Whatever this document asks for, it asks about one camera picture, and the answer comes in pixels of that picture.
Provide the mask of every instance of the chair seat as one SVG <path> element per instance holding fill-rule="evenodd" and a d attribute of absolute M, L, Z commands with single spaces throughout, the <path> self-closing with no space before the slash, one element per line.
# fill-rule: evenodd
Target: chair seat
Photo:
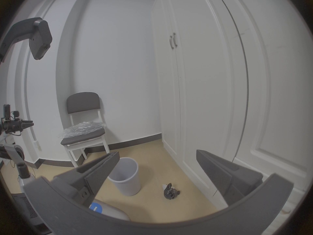
<path fill-rule="evenodd" d="M 104 133 L 105 133 L 104 128 L 102 128 L 100 130 L 96 130 L 96 131 L 88 133 L 88 134 L 83 134 L 83 135 L 79 135 L 79 136 L 75 136 L 75 137 L 71 137 L 71 138 L 66 138 L 66 139 L 63 139 L 61 141 L 61 145 L 74 144 L 74 143 L 86 141 L 89 139 L 95 139 L 95 138 L 101 137 Z"/>

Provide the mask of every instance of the beige floor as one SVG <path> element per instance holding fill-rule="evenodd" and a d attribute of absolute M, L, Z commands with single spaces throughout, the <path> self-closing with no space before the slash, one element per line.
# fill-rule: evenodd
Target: beige floor
<path fill-rule="evenodd" d="M 123 210 L 132 221 L 177 222 L 216 212 L 214 205 L 198 190 L 163 148 L 161 140 L 115 151 L 119 151 L 120 157 L 131 157 L 138 162 L 142 188 L 138 194 L 126 197 L 111 181 L 106 180 L 96 198 Z M 103 154 L 103 152 L 89 154 L 85 163 Z M 44 176 L 51 180 L 55 175 L 70 169 L 43 164 L 34 171 L 36 177 Z M 1 173 L 10 192 L 19 193 L 16 168 L 13 169 L 8 164 L 3 166 Z M 181 190 L 181 194 L 174 200 L 168 200 L 163 196 L 162 184 L 168 183 L 172 183 L 176 189 Z"/>

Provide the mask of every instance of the camera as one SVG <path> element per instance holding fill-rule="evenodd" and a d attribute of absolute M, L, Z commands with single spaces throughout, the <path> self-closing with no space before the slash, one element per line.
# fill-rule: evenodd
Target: camera
<path fill-rule="evenodd" d="M 19 112 L 18 111 L 11 112 L 9 104 L 5 104 L 3 106 L 3 114 L 4 117 L 1 118 L 0 124 L 0 135 L 2 131 L 4 131 L 7 134 L 15 135 L 13 133 L 15 133 L 16 131 L 22 132 L 24 129 L 34 125 L 33 121 L 31 120 L 19 119 Z"/>

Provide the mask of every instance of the clear plastic bag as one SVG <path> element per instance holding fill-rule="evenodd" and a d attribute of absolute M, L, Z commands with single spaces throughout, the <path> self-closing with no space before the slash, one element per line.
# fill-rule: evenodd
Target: clear plastic bag
<path fill-rule="evenodd" d="M 104 129 L 105 123 L 96 123 L 96 122 L 83 122 L 71 127 L 66 128 L 62 133 L 58 135 L 60 139 L 67 139 L 79 135 L 88 134 L 100 129 Z"/>

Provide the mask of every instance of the vent grille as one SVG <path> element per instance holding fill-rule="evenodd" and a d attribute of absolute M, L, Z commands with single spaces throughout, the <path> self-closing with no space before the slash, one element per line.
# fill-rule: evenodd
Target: vent grille
<path fill-rule="evenodd" d="M 28 199 L 26 197 L 22 197 L 22 199 L 24 200 L 24 203 L 26 204 L 26 207 L 29 211 L 29 216 L 30 218 L 34 218 L 37 217 L 37 213 L 35 212 L 35 210 L 32 208 L 31 204 L 29 203 Z"/>

